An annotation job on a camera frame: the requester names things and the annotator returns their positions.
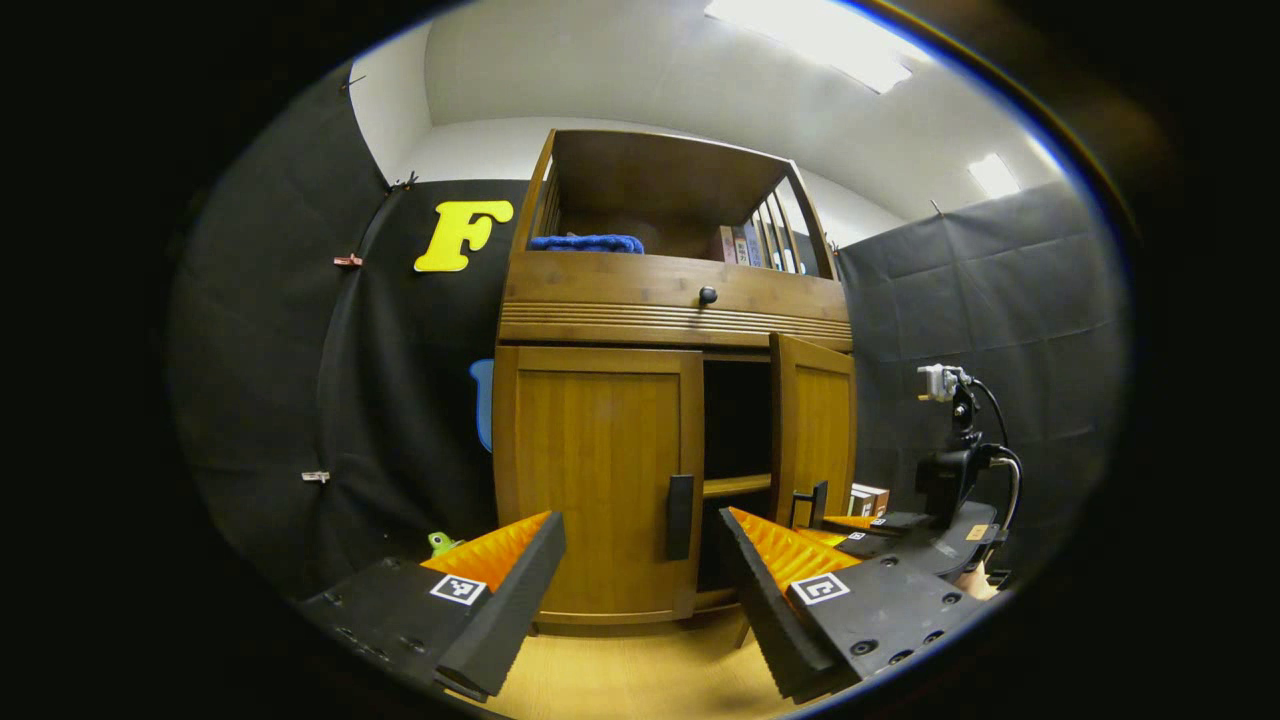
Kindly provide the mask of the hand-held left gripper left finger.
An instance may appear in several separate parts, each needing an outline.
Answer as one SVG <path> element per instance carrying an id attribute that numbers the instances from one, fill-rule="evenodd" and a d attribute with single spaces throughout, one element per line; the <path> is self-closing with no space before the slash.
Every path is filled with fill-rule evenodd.
<path id="1" fill-rule="evenodd" d="M 416 691 L 499 694 L 566 550 L 543 511 L 439 557 L 385 557 L 300 601 L 300 614 Z"/>

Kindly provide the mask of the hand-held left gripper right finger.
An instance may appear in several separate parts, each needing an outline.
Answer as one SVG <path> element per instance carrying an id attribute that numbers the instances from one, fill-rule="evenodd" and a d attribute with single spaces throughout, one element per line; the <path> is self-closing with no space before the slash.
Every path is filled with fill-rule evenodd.
<path id="1" fill-rule="evenodd" d="M 913 664 L 986 605 L 901 553 L 855 559 L 736 507 L 719 523 L 748 624 L 796 705 Z"/>

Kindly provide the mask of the wooden shoe cabinet door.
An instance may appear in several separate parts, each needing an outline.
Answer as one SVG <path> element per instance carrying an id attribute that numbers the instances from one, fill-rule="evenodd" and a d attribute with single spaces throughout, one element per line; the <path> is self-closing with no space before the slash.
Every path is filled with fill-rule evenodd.
<path id="1" fill-rule="evenodd" d="M 844 515 L 858 451 L 858 384 L 847 354 L 771 334 L 771 516 L 783 527 Z"/>
<path id="2" fill-rule="evenodd" d="M 690 618 L 705 450 L 698 351 L 502 345 L 492 451 L 502 523 L 554 511 L 566 548 L 535 620 Z"/>

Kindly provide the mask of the wooden double-door shoe cabinet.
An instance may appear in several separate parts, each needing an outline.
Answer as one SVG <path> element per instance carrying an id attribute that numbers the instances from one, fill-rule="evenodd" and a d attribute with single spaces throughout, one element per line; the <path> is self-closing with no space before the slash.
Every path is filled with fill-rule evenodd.
<path id="1" fill-rule="evenodd" d="M 723 263 L 719 227 L 751 223 L 767 251 L 769 266 L 762 269 L 837 281 L 845 292 L 835 251 L 794 161 L 673 135 L 552 129 L 529 182 L 509 260 L 516 252 L 529 252 L 529 241 L 538 236 L 631 234 L 643 241 L 644 255 Z M 495 350 L 499 346 L 495 334 Z M 531 346 L 700 352 L 704 480 L 771 474 L 771 345 L 765 348 Z M 723 607 L 735 597 L 714 538 L 718 511 L 741 500 L 750 511 L 773 521 L 771 488 L 731 497 L 703 496 L 692 615 Z"/>

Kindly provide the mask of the wooden cabinet drawer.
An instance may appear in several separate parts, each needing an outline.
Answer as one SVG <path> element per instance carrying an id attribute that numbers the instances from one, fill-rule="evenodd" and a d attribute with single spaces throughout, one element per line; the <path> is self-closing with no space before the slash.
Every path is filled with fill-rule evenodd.
<path id="1" fill-rule="evenodd" d="M 497 340 L 765 348 L 773 334 L 851 351 L 844 287 L 687 258 L 529 251 L 509 260 Z"/>

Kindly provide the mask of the small ceiling light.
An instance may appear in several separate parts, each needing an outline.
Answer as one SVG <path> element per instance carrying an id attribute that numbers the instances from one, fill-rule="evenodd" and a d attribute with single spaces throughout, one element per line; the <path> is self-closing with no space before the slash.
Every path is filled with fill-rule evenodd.
<path id="1" fill-rule="evenodd" d="M 997 152 L 966 165 L 966 172 L 988 199 L 1001 199 L 1021 192 L 1021 184 Z"/>

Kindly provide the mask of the black backdrop cloth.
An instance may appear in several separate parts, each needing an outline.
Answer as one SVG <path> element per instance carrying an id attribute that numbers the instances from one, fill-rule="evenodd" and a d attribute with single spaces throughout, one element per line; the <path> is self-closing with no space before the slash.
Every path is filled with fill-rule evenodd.
<path id="1" fill-rule="evenodd" d="M 474 364 L 494 354 L 497 224 L 461 272 L 419 273 L 444 201 L 508 201 L 529 181 L 445 178 L 388 192 L 334 77 L 302 92 L 214 187 L 184 237 L 165 334 L 166 391 L 212 524 L 276 589 L 305 597 L 443 530 L 498 528 Z M 335 266 L 353 254 L 361 268 Z M 854 311 L 868 455 L 911 493 L 945 425 L 916 366 L 975 373 L 1023 464 L 1012 538 L 1033 574 L 1105 480 L 1134 374 L 1132 292 L 1114 237 L 1052 182 L 837 250 Z M 302 471 L 328 471 L 325 486 Z"/>

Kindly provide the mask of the blue folded cloth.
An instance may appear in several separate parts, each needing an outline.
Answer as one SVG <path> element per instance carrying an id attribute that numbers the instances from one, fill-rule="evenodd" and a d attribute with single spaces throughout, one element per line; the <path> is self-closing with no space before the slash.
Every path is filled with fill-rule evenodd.
<path id="1" fill-rule="evenodd" d="M 644 255 L 643 241 L 631 234 L 553 234 L 529 241 L 529 251 L 618 252 Z"/>

